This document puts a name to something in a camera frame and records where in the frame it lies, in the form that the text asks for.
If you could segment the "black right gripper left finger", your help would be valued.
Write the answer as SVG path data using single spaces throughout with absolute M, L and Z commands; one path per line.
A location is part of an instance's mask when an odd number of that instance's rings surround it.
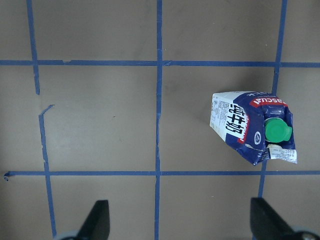
M 76 235 L 77 240 L 107 240 L 110 235 L 108 200 L 97 200 Z

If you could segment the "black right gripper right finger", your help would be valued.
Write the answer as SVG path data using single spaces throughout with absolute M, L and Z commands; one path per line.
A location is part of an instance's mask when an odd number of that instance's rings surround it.
M 250 200 L 250 230 L 256 240 L 288 240 L 295 234 L 262 197 Z

